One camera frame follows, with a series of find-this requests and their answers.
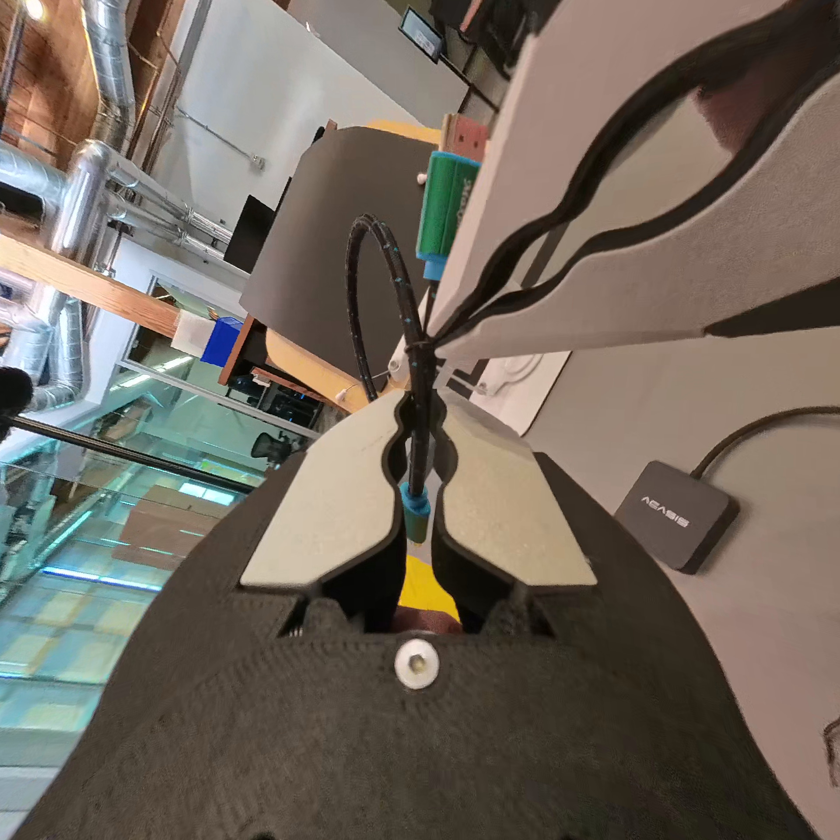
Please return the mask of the small tablet sign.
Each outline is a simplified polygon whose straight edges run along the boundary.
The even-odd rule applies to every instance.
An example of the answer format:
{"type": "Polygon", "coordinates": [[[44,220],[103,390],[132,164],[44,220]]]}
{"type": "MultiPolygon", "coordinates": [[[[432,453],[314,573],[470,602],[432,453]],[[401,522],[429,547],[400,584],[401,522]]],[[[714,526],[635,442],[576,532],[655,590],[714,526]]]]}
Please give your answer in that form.
{"type": "Polygon", "coordinates": [[[446,54],[446,38],[411,6],[402,14],[398,31],[435,65],[446,54]]]}

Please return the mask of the small black screen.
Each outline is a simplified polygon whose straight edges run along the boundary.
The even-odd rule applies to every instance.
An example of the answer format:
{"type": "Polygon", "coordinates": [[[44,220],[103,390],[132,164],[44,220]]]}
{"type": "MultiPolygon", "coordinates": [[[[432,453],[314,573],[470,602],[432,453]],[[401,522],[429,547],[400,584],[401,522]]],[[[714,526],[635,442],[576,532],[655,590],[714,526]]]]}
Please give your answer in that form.
{"type": "Polygon", "coordinates": [[[248,195],[229,240],[224,261],[250,274],[263,249],[277,215],[277,210],[248,195]]]}

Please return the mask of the yellow plastic bin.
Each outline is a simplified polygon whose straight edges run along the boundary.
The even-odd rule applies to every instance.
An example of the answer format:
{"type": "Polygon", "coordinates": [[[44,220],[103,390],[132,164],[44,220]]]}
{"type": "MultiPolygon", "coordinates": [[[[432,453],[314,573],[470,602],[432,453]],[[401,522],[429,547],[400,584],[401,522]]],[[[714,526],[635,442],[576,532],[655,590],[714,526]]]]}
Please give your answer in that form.
{"type": "Polygon", "coordinates": [[[400,607],[445,613],[460,622],[455,600],[437,581],[430,563],[408,554],[400,607]]]}

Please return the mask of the dark adapter hub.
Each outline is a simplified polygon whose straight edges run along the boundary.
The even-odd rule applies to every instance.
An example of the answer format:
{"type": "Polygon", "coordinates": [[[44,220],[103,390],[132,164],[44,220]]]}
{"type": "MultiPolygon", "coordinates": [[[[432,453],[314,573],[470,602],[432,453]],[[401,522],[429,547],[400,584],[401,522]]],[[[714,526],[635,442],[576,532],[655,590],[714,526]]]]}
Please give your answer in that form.
{"type": "Polygon", "coordinates": [[[650,461],[614,519],[656,561],[696,574],[740,513],[728,493],[661,461],[650,461]]]}

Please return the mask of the stack of cardboard boxes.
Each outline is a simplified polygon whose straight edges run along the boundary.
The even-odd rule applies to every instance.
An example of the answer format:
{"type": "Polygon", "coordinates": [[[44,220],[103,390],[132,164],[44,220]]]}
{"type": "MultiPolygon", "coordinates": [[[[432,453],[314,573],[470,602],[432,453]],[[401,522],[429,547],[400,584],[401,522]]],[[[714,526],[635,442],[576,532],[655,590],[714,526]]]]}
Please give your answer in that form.
{"type": "Polygon", "coordinates": [[[112,557],[173,571],[228,510],[215,500],[154,485],[129,508],[112,557]]]}

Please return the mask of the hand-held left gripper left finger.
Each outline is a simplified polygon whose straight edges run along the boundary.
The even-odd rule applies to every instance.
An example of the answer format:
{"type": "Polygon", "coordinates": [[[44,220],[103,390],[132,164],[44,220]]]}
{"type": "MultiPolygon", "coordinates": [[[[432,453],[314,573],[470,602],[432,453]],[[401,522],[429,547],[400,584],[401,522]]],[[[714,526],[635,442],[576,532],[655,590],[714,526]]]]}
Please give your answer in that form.
{"type": "Polygon", "coordinates": [[[348,416],[306,451],[239,583],[332,599],[397,599],[406,539],[405,392],[348,416]]]}

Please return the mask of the white tablet stand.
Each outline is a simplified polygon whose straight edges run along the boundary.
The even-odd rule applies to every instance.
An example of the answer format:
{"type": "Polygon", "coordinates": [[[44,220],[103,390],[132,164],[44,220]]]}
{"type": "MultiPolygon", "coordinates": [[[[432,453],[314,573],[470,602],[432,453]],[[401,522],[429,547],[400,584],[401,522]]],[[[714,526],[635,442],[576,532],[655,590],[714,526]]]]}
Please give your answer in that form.
{"type": "Polygon", "coordinates": [[[472,384],[452,364],[435,370],[434,388],[465,392],[468,402],[523,437],[536,420],[571,352],[489,360],[472,384]]]}

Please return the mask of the silver ceiling pipes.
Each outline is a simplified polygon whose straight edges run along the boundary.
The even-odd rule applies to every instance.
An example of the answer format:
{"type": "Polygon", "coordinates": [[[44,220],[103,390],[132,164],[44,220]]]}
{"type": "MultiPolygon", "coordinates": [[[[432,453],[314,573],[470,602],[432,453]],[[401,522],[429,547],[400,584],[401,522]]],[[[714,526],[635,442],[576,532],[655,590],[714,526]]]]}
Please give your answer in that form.
{"type": "Polygon", "coordinates": [[[224,264],[213,243],[233,236],[159,184],[125,156],[136,108],[125,24],[128,2],[80,3],[80,15],[98,90],[91,137],[78,144],[68,173],[41,164],[2,143],[2,186],[40,200],[48,222],[45,250],[2,238],[2,325],[11,329],[2,355],[2,397],[21,384],[20,412],[42,413],[77,402],[86,390],[81,302],[94,281],[85,257],[108,221],[163,239],[224,264]]]}

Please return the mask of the black mesh office chair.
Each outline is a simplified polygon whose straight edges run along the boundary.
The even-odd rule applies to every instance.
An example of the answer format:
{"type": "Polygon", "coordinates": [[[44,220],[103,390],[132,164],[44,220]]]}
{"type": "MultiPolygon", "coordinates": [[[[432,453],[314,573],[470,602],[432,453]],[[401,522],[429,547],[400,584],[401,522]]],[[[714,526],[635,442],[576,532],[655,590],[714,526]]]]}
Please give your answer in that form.
{"type": "Polygon", "coordinates": [[[255,439],[250,450],[252,459],[264,459],[269,466],[278,468],[289,457],[305,448],[298,440],[293,440],[287,434],[281,433],[278,437],[272,434],[261,433],[255,439]]]}

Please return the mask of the blue bin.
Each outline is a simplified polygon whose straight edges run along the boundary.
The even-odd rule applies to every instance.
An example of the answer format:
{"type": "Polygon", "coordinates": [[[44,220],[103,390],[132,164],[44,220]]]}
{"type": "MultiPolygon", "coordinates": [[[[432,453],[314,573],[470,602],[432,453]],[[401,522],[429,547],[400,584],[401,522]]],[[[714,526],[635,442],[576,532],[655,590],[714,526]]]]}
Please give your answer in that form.
{"type": "Polygon", "coordinates": [[[224,368],[230,354],[234,351],[244,323],[234,317],[217,318],[213,322],[200,361],[218,368],[224,368]]]}

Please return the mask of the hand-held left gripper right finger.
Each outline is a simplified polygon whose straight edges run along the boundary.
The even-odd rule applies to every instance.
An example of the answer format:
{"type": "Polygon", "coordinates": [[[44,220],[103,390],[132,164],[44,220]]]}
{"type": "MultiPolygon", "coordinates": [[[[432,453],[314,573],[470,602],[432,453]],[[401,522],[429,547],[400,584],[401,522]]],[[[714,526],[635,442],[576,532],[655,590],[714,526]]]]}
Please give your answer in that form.
{"type": "Polygon", "coordinates": [[[596,585],[530,446],[461,395],[436,396],[432,536],[437,581],[456,602],[583,592],[596,585]]]}

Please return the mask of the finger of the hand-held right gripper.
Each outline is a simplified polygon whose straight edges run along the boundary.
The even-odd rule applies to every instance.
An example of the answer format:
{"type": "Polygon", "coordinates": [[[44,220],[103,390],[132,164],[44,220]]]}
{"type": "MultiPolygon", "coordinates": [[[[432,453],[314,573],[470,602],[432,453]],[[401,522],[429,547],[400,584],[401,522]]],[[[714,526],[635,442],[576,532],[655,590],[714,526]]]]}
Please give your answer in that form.
{"type": "Polygon", "coordinates": [[[705,337],[839,277],[839,78],[823,70],[696,195],[594,236],[554,278],[490,304],[452,361],[705,337]]]}
{"type": "Polygon", "coordinates": [[[791,23],[790,2],[561,2],[524,46],[437,292],[452,342],[528,248],[578,216],[645,123],[791,23]]]}

